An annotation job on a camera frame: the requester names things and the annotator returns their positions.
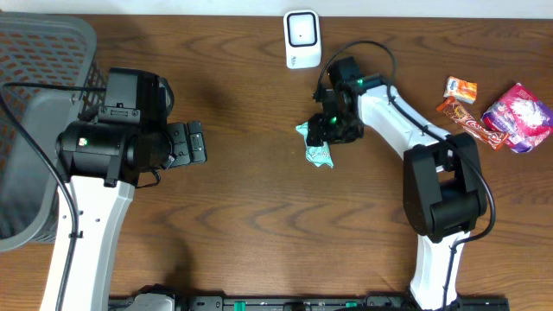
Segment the mint green wipes pack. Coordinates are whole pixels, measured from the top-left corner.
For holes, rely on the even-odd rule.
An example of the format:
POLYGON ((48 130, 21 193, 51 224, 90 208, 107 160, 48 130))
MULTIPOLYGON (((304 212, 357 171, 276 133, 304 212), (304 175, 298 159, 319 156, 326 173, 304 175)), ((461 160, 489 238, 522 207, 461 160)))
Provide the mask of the mint green wipes pack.
POLYGON ((299 124, 296 126, 296 131, 303 136, 303 141, 305 144, 306 159, 313 163, 317 168, 323 165, 329 166, 330 168, 334 167, 334 162, 330 153, 330 148, 326 142, 322 146, 309 146, 308 145, 308 123, 299 124))

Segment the small orange snack pack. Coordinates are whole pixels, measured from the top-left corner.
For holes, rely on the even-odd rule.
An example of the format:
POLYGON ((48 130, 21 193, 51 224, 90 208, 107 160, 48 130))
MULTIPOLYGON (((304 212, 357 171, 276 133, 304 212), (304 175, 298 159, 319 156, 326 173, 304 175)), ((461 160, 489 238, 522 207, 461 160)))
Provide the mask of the small orange snack pack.
POLYGON ((446 82, 443 96, 453 97, 457 100, 472 104, 477 98, 477 84, 449 76, 446 82))

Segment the brown orange chocolate bar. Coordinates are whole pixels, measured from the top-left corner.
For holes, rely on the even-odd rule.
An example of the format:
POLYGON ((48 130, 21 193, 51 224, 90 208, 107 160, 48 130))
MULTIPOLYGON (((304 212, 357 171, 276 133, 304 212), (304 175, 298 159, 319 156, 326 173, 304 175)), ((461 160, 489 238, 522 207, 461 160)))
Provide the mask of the brown orange chocolate bar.
POLYGON ((454 97, 446 98, 442 104, 436 107, 436 110, 451 118, 464 131, 488 144, 494 150, 501 149, 509 136, 504 132, 485 129, 454 97))

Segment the purple pantyliner pack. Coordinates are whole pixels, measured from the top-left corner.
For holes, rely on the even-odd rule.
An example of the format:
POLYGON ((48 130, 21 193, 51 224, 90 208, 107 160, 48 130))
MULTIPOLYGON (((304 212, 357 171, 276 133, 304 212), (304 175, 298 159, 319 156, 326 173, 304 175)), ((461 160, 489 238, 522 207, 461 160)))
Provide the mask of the purple pantyliner pack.
POLYGON ((520 83, 491 105, 481 121, 506 133, 506 144, 515 153, 532 151, 552 133, 552 110, 520 83))

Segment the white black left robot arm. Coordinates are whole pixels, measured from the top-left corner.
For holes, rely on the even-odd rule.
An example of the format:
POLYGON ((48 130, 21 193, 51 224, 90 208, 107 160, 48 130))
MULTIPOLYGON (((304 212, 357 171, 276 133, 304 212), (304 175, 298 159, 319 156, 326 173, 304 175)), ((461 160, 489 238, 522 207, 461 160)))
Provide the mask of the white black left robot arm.
POLYGON ((158 130, 129 124, 73 122, 56 148, 62 187, 57 237, 41 302, 43 310, 106 310, 118 236, 143 172, 203 163, 202 125, 158 130))

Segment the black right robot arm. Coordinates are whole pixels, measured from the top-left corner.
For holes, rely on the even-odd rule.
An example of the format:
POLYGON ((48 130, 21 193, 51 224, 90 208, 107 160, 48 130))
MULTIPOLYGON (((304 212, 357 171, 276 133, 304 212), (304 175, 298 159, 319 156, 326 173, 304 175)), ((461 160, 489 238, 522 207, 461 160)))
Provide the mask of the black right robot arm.
POLYGON ((476 240, 479 217, 492 211, 474 139, 451 135, 408 105, 386 78, 339 74, 313 94, 323 111, 307 123, 309 148, 351 143, 376 131, 403 162, 403 207, 417 235, 410 299, 419 310, 453 310, 461 251, 476 240))

